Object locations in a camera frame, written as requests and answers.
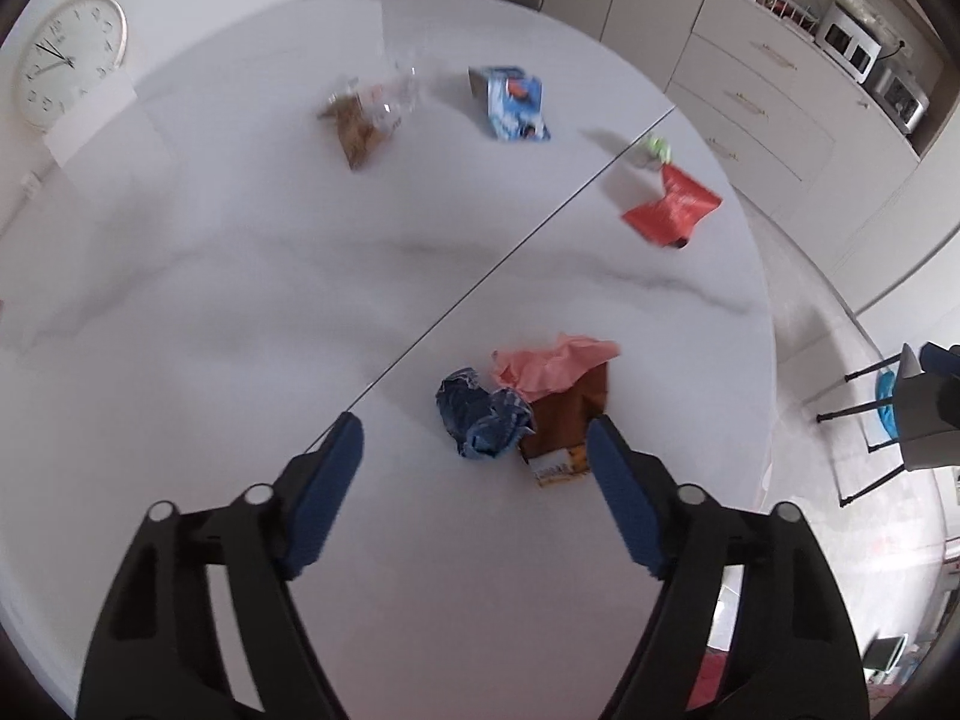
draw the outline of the drawer handle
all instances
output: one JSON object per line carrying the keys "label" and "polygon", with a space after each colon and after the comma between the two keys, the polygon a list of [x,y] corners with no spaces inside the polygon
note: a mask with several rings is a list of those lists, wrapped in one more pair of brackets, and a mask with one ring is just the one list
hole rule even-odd
{"label": "drawer handle", "polygon": [[781,66],[781,68],[784,68],[785,70],[797,69],[797,66],[793,62],[791,62],[789,59],[787,59],[784,55],[782,55],[781,53],[775,52],[773,50],[773,47],[770,46],[770,44],[764,43],[760,46],[757,46],[757,44],[754,44],[754,45],[757,47],[757,50],[761,50],[763,53],[765,53],[765,55],[769,56],[772,60],[774,60],[776,64]]}
{"label": "drawer handle", "polygon": [[740,161],[736,156],[735,151],[730,151],[726,146],[722,146],[721,143],[718,143],[714,138],[707,138],[707,143],[710,144],[710,148],[716,151],[724,159],[731,159],[734,162]]}
{"label": "drawer handle", "polygon": [[757,116],[767,115],[767,112],[763,110],[763,108],[761,108],[760,105],[757,105],[752,100],[748,100],[746,95],[741,95],[741,93],[737,92],[735,95],[733,95],[733,98],[735,98],[738,103],[743,105],[743,107],[746,108],[748,111],[750,111],[752,114],[757,114]]}

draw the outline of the chair leg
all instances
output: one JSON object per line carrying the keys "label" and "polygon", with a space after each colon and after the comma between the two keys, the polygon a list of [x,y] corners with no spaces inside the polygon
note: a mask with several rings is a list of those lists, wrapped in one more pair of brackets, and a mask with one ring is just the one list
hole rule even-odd
{"label": "chair leg", "polygon": [[906,466],[901,465],[898,469],[893,469],[886,476],[883,476],[883,477],[880,477],[880,479],[877,479],[872,485],[867,485],[867,487],[863,488],[859,493],[855,493],[854,495],[851,495],[849,498],[841,498],[840,508],[843,509],[843,507],[847,507],[851,503],[853,503],[853,501],[856,501],[857,498],[862,498],[867,493],[872,493],[877,488],[883,487],[891,479],[895,479],[896,477],[904,473],[904,471],[906,471]]}
{"label": "chair leg", "polygon": [[894,362],[897,362],[901,356],[895,354],[893,357],[888,357],[886,360],[881,360],[876,365],[870,365],[870,367],[865,367],[864,370],[856,370],[853,373],[848,373],[843,377],[845,382],[851,382],[853,379],[856,379],[860,376],[865,376],[868,373],[872,373],[875,370],[881,370],[882,368],[887,367],[887,365],[893,365]]}
{"label": "chair leg", "polygon": [[899,444],[899,439],[891,439],[889,442],[879,443],[878,445],[869,445],[867,444],[867,452],[872,454],[874,452],[880,451],[881,449],[886,449],[888,446],[896,446]]}
{"label": "chair leg", "polygon": [[859,406],[852,406],[849,409],[839,410],[838,412],[818,413],[817,421],[826,422],[828,419],[837,419],[839,416],[853,416],[855,413],[872,412],[883,406],[894,405],[893,397],[885,397],[872,403],[861,403]]}

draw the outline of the white marble table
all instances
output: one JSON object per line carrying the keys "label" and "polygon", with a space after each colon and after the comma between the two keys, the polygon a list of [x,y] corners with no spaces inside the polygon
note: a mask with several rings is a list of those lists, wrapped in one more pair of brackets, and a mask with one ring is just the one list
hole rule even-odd
{"label": "white marble table", "polygon": [[[385,57],[421,68],[424,99],[351,173],[314,113]],[[477,64],[542,78],[553,141],[491,138]],[[591,480],[543,491],[517,459],[459,459],[433,394],[496,347],[613,338],[627,437],[754,504],[772,329],[706,145],[611,52],[490,0],[297,1],[137,91],[0,245],[0,601],[48,688],[75,698],[148,504],[223,504],[356,403],[366,460],[294,585],[347,710],[598,714],[656,588]],[[658,189],[617,159],[651,127],[725,199],[682,251],[618,218]]]}

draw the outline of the pink crumpled paper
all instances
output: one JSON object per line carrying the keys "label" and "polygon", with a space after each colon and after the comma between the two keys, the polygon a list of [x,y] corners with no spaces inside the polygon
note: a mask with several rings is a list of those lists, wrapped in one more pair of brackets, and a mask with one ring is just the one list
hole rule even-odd
{"label": "pink crumpled paper", "polygon": [[619,355],[620,346],[613,341],[560,333],[551,348],[494,351],[493,381],[533,403],[552,392],[567,391],[588,370]]}

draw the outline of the blue snack package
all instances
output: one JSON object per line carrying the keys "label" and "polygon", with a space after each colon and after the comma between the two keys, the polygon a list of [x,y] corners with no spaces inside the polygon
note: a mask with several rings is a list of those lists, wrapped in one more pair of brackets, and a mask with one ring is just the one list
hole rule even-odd
{"label": "blue snack package", "polygon": [[517,67],[470,68],[469,76],[474,97],[487,98],[487,117],[499,140],[550,140],[541,116],[540,79]]}

